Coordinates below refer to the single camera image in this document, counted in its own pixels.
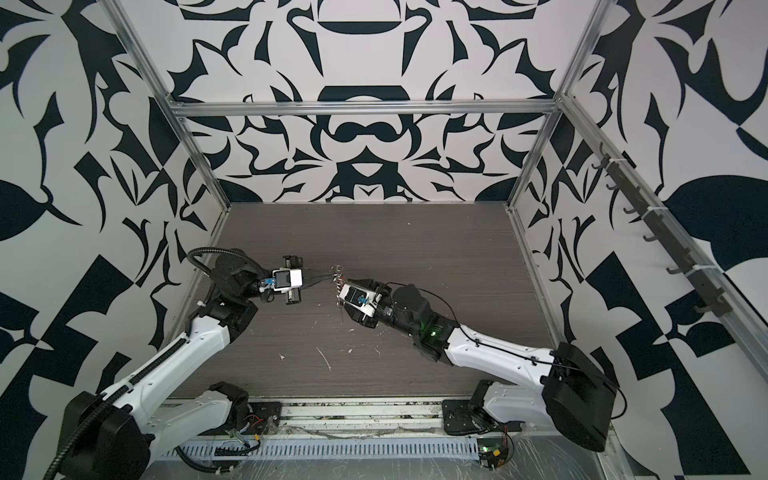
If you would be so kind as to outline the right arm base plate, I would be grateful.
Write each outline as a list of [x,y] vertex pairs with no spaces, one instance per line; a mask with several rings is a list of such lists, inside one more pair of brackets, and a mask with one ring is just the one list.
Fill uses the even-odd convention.
[[492,432],[521,432],[523,421],[501,423],[470,400],[447,399],[441,402],[442,428],[450,436],[482,435]]

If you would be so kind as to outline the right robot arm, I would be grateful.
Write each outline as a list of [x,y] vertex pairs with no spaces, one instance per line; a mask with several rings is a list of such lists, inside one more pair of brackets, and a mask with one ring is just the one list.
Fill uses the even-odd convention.
[[374,329],[390,327],[409,337],[426,358],[493,376],[477,389],[476,414],[497,424],[519,422],[522,408],[506,391],[527,389],[526,411],[543,417],[566,439],[602,452],[608,440],[618,385],[577,346],[562,342],[556,349],[534,348],[481,334],[435,312],[413,284],[391,287],[372,279],[347,280],[337,298],[351,320]]

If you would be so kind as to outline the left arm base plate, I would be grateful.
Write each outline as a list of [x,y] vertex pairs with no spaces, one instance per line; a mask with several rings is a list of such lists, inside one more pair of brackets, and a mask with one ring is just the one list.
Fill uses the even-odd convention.
[[244,436],[265,434],[279,423],[282,409],[282,404],[276,401],[237,404],[219,398],[202,398],[190,404],[195,407],[191,425],[198,436],[228,435],[235,428]]

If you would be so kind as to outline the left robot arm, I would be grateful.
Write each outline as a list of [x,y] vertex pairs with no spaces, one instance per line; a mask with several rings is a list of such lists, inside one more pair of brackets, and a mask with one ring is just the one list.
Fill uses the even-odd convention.
[[264,303],[331,279],[287,255],[268,270],[239,249],[200,247],[186,255],[210,281],[185,330],[144,365],[99,394],[83,392],[65,409],[58,450],[44,476],[53,479],[138,479],[161,455],[207,431],[239,436],[249,429],[249,395],[218,382],[161,414],[159,408],[199,367],[245,332]]

